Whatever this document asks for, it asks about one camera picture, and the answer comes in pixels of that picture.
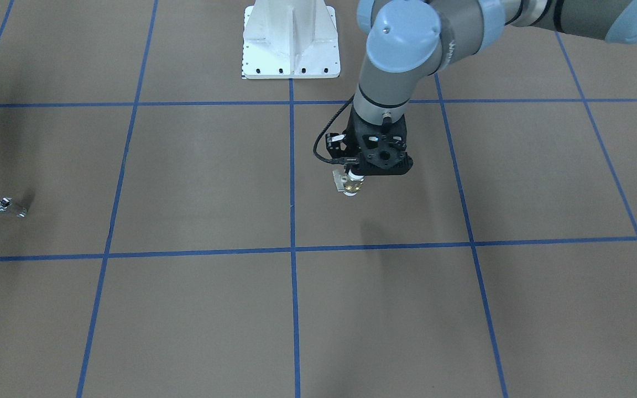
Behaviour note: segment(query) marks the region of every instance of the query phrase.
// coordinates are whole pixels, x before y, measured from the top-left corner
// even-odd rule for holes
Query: white bracket
[[[243,78],[341,74],[336,10],[323,0],[256,0],[245,9]]]

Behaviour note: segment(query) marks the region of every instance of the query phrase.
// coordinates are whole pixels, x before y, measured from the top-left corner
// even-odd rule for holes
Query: white mounting base
[[[245,9],[242,78],[341,74],[336,10],[323,0],[257,0]]]

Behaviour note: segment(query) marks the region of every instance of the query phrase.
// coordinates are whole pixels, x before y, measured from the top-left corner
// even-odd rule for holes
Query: black cable
[[[336,119],[338,119],[338,116],[341,115],[341,113],[343,113],[343,111],[346,110],[346,108],[351,105],[351,103],[353,102],[353,98],[355,97],[355,95],[351,96],[351,98],[348,99],[348,101],[346,101],[346,103],[343,104],[343,106],[341,106],[341,109],[338,110],[338,112],[336,112],[336,115],[333,115],[333,118],[331,118],[330,121],[328,121],[328,124],[325,126],[325,128],[323,128],[323,130],[321,131],[321,134],[318,135],[318,137],[316,138],[316,141],[314,143],[314,156],[316,156],[316,158],[320,161],[323,161],[323,163],[328,163],[328,164],[343,164],[344,159],[327,159],[323,156],[321,156],[319,154],[319,152],[317,151],[317,148],[319,147],[319,143],[321,142],[321,138],[323,138],[324,134],[326,134],[326,131],[328,131],[329,128],[331,128],[331,125],[333,124],[334,121],[336,121]]]

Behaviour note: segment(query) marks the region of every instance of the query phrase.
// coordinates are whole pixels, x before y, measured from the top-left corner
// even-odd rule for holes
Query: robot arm
[[[349,196],[364,176],[412,167],[404,113],[420,79],[492,45],[506,25],[637,43],[637,0],[361,0],[357,22],[368,37],[351,116],[343,134],[326,135]]]

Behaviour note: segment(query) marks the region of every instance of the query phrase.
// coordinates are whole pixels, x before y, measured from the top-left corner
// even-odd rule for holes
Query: gray floor
[[[0,398],[637,397],[637,45],[507,28],[348,198],[356,3],[287,82],[248,0],[0,0]]]

